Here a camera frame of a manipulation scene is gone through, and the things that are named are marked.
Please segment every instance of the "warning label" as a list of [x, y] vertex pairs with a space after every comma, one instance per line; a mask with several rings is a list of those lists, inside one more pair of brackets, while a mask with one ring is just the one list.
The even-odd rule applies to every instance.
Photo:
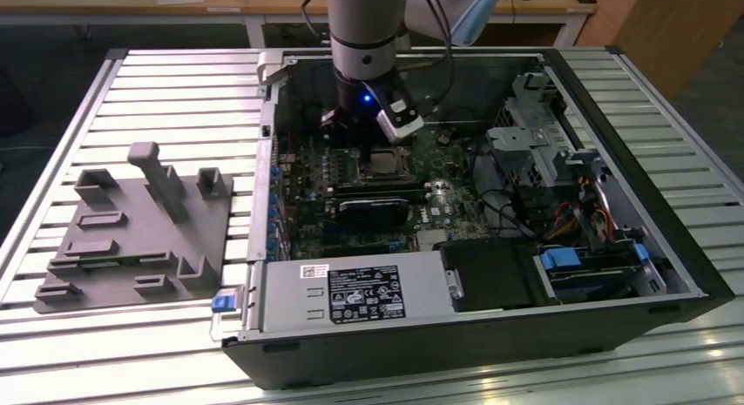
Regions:
[[398, 266], [329, 270], [327, 287], [335, 324], [406, 317]]

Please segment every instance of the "aluminum slotted surface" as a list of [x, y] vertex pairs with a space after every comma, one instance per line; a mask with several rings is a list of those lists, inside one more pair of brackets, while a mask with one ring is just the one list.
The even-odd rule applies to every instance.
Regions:
[[[604, 50], [564, 51], [611, 123], [739, 296], [744, 207], [731, 177]], [[179, 175], [217, 166], [235, 176], [223, 285], [246, 278], [261, 99], [249, 50], [131, 51], [72, 148], [8, 267], [0, 307], [1, 403], [672, 403], [744, 395], [744, 298], [659, 328], [611, 353], [265, 392], [213, 340], [207, 300], [38, 315], [34, 292], [72, 217], [86, 168], [138, 177], [128, 143], [163, 143]], [[588, 141], [576, 118], [579, 136]]]

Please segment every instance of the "motherboard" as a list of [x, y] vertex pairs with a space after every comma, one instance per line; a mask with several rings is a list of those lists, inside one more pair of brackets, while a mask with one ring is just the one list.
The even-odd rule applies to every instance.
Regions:
[[309, 138], [282, 156], [291, 257], [429, 251], [448, 240], [488, 237], [472, 146], [446, 126], [367, 153]]

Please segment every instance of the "wooden table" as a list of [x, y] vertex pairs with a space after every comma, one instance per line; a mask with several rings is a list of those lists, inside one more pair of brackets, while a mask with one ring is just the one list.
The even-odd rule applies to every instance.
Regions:
[[[156, 0], [0, 0], [0, 24], [243, 24], [254, 48], [265, 48], [265, 24], [302, 23], [302, 0], [204, 0], [159, 6]], [[554, 44], [574, 43], [593, 4], [579, 0], [500, 0], [492, 24], [558, 24]], [[327, 22], [326, 0], [309, 12]]]
[[744, 0], [597, 0], [579, 45], [623, 48], [667, 98], [687, 85], [744, 12]]
[[247, 0], [0, 0], [0, 24], [245, 24]]
[[[251, 46], [266, 47], [265, 24], [298, 24], [303, 0], [249, 0], [247, 32]], [[596, 5], [579, 0], [498, 0], [489, 24], [558, 24], [556, 46], [572, 46]], [[314, 0], [307, 11], [315, 23], [327, 23], [326, 0]]]

